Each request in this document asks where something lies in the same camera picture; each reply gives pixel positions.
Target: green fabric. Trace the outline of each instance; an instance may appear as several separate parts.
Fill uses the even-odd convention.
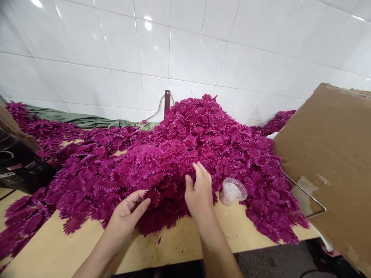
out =
[[[153,130],[153,128],[159,124],[159,123],[142,124],[140,122],[129,122],[127,120],[109,120],[94,115],[67,113],[51,108],[40,108],[33,105],[26,105],[25,108],[30,110],[31,114],[35,115],[40,119],[48,119],[57,122],[70,122],[77,124],[77,126],[82,129],[93,129],[97,127],[108,128],[111,126],[114,127],[135,126],[139,127],[144,131],[148,131]]]

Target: cardboard box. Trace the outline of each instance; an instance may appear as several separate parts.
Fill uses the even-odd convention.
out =
[[[320,84],[274,140],[286,174],[326,208],[310,222],[371,277],[371,92]]]

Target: right hand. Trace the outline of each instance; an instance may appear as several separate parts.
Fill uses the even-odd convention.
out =
[[[211,217],[215,217],[211,175],[200,162],[193,163],[192,166],[196,171],[196,183],[193,184],[192,178],[185,175],[186,189],[184,197],[196,224],[200,224]]]

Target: metal rod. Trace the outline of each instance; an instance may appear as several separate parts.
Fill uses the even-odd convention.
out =
[[[314,197],[312,197],[307,191],[305,191],[301,186],[299,186],[295,181],[293,181],[292,178],[290,178],[287,174],[285,174],[285,176],[289,180],[291,180],[293,184],[295,184],[297,187],[299,187],[305,194],[307,194],[313,201],[315,201],[317,204],[319,204],[323,208],[323,211],[318,212],[316,214],[311,214],[311,215],[307,216],[307,219],[312,218],[313,216],[320,215],[320,214],[322,214],[322,213],[324,213],[324,212],[327,211],[327,209],[325,208],[324,205],[322,205],[319,201],[317,201]]]

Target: plastic cup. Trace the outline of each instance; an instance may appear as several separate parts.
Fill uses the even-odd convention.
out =
[[[224,205],[231,205],[236,201],[243,201],[247,198],[246,188],[234,178],[226,178],[223,181],[223,189],[219,194],[220,202]]]

